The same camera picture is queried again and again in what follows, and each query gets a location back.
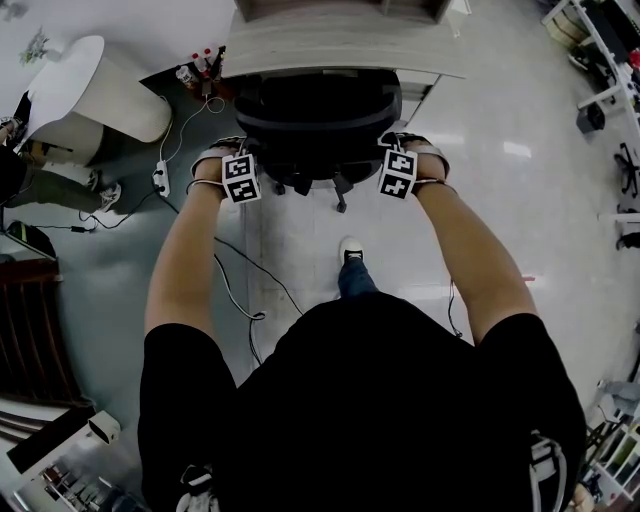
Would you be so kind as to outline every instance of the wooden shelf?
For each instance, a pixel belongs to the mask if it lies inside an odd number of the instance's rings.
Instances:
[[[311,5],[326,5],[322,0],[235,0],[245,21],[285,13]],[[385,16],[440,22],[452,0],[335,0],[336,4],[379,5]]]

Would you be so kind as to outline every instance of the sneaker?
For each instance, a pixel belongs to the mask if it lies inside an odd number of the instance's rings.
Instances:
[[[340,262],[344,265],[351,258],[364,260],[364,249],[362,244],[352,236],[342,239],[340,242]]]
[[[89,179],[85,183],[85,187],[87,187],[91,192],[95,192],[96,188],[100,184],[100,178],[102,177],[102,171],[97,171],[93,169],[91,174],[89,174]]]
[[[100,211],[108,212],[109,209],[120,200],[121,195],[122,186],[120,183],[116,183],[112,187],[100,192],[100,197],[102,198],[102,207],[100,208]]]

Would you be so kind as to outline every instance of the gray floor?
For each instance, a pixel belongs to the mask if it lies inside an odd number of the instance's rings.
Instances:
[[[165,95],[174,107],[175,122],[165,146],[165,158],[178,144],[184,121],[202,106],[168,73],[146,85]],[[219,108],[216,101],[213,110]],[[233,108],[213,115],[204,111],[184,133],[182,150],[169,163],[170,201],[180,208],[189,182],[189,169],[198,153],[220,137],[240,133]],[[128,212],[151,191],[151,173],[158,161],[160,144],[142,144],[109,131],[96,167],[105,181],[120,180],[124,187],[120,212]],[[122,218],[100,214],[107,225]],[[102,469],[114,481],[125,481],[135,490],[139,481],[136,428],[138,393],[143,364],[143,314],[151,272],[175,213],[151,197],[119,228],[99,228],[92,234],[46,230],[58,253],[64,282],[60,284],[60,315],[75,375],[84,393],[107,410],[123,426],[122,442]],[[31,224],[79,225],[77,212],[52,205],[27,205],[7,210],[7,223],[20,219]],[[218,236],[244,250],[244,216],[239,208],[225,204]],[[226,247],[216,248],[241,304],[247,301],[246,263]],[[222,281],[216,281],[214,308],[217,339],[236,382],[252,370],[248,348],[248,322],[229,301]]]

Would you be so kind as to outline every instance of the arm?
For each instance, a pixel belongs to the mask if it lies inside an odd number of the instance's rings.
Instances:
[[[418,175],[444,180],[444,166],[436,156],[420,155]],[[417,195],[467,307],[475,344],[509,316],[536,315],[533,298],[513,258],[471,208],[443,185],[423,186]]]
[[[197,179],[220,181],[221,160],[204,160]],[[210,306],[213,281],[213,237],[222,190],[192,187],[156,262],[145,314],[145,333],[162,324],[179,323],[213,337]]]
[[[0,144],[4,144],[4,141],[7,140],[9,134],[13,131],[13,123],[7,123],[5,126],[0,128]]]

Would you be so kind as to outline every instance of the black office chair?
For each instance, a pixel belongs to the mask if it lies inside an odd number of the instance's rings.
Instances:
[[[386,148],[378,140],[400,119],[402,93],[385,70],[253,77],[235,108],[243,149],[276,193],[289,186],[306,196],[314,181],[332,180],[342,213],[344,194],[380,167]]]

